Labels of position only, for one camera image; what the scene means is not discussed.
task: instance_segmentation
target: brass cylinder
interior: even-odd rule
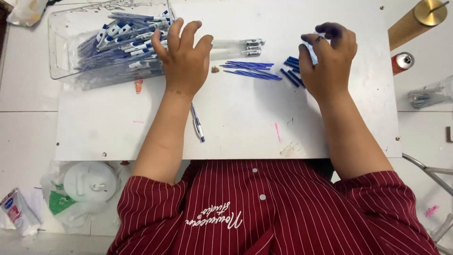
[[[442,4],[440,0],[421,0],[417,3],[388,30],[390,50],[400,47],[442,23],[447,18],[447,7],[442,6],[434,10]]]

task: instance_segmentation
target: red striped shirt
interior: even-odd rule
[[[107,254],[439,254],[395,172],[332,184],[303,160],[192,162],[127,182]]]

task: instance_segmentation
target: pink marker stain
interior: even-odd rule
[[[277,123],[275,124],[275,130],[277,131],[277,135],[279,136],[279,143],[282,143],[282,139],[280,139],[280,134],[279,134],[279,126]]]
[[[431,208],[429,208],[426,212],[425,212],[425,216],[426,217],[431,217],[435,211],[437,211],[437,209],[439,209],[439,206],[433,206]]]

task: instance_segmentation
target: hand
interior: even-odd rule
[[[171,26],[168,34],[168,50],[160,43],[160,33],[157,29],[153,34],[152,45],[157,56],[164,63],[166,92],[182,94],[193,98],[203,86],[209,71],[209,53],[212,49],[212,35],[203,36],[193,48],[196,31],[201,27],[201,21],[192,21],[179,33],[184,20],[178,18]]]
[[[348,94],[348,80],[352,59],[357,52],[356,34],[338,23],[324,23],[316,26],[316,32],[303,34],[302,40],[313,46],[318,64],[313,62],[308,48],[299,45],[300,76],[307,90],[318,104]]]

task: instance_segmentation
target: blue and white pen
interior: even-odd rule
[[[190,105],[190,109],[192,110],[193,114],[193,125],[195,126],[195,130],[197,131],[198,137],[200,137],[201,142],[204,142],[203,129],[201,128],[200,120],[198,119],[197,113],[195,112],[193,103]]]

